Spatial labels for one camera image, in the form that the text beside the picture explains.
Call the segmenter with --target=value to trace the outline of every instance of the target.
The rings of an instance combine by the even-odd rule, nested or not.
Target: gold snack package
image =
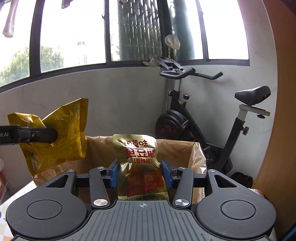
[[[58,139],[53,143],[20,143],[33,177],[65,161],[85,157],[84,130],[87,111],[88,99],[78,99],[61,106],[43,120],[32,114],[11,113],[7,116],[10,125],[29,128],[52,127],[58,132]]]
[[[156,139],[147,135],[113,135],[120,165],[117,176],[119,200],[168,200]]]

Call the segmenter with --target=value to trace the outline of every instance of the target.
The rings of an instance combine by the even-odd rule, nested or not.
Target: checkered tablecloth
[[[21,190],[19,190],[16,194],[14,194],[12,197],[10,197],[8,200],[6,200],[3,204],[0,205],[0,241],[10,241],[13,238],[12,233],[10,232],[10,229],[6,222],[6,210],[8,206],[15,200],[21,197],[22,195],[25,195],[29,191],[36,188],[36,185],[33,181],[29,182],[25,187],[23,187]]]

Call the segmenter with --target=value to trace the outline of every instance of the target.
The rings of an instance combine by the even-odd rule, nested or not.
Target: exercise bike handlebar
[[[208,80],[215,80],[219,77],[221,77],[223,75],[222,72],[219,72],[218,74],[214,75],[214,76],[209,76],[209,75],[205,75],[205,74],[200,74],[200,73],[196,73],[195,72],[195,68],[190,68],[184,72],[181,72],[180,74],[178,74],[179,72],[173,72],[173,71],[161,71],[159,73],[160,76],[162,77],[167,77],[167,78],[170,78],[170,79],[173,79],[173,80],[180,80],[180,79],[183,79],[189,75],[192,75],[192,76],[198,76],[198,77],[201,77],[201,78],[205,78],[205,79],[208,79]]]

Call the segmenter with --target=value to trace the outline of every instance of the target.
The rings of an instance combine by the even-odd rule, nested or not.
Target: silver screw
[[[188,204],[189,204],[189,201],[188,200],[186,200],[186,199],[177,199],[176,201],[175,201],[175,204],[177,205],[177,206],[187,206]]]
[[[106,206],[108,204],[108,201],[106,199],[96,199],[94,200],[94,205],[96,206]]]

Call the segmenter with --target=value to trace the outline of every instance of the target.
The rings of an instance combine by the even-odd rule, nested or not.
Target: handlebar grip
[[[181,74],[171,74],[171,73],[168,73],[165,71],[163,71],[163,72],[161,71],[159,73],[159,75],[162,77],[173,79],[173,80],[180,80],[180,79],[187,77],[188,75],[193,75],[194,73],[195,73],[195,68],[191,68],[191,69],[184,71]]]
[[[223,75],[223,73],[219,72],[218,74],[216,74],[214,76],[209,76],[209,75],[200,74],[200,73],[194,73],[192,75],[198,76],[198,77],[201,77],[201,78],[205,78],[205,79],[208,79],[208,80],[215,80],[217,78],[220,78]]]

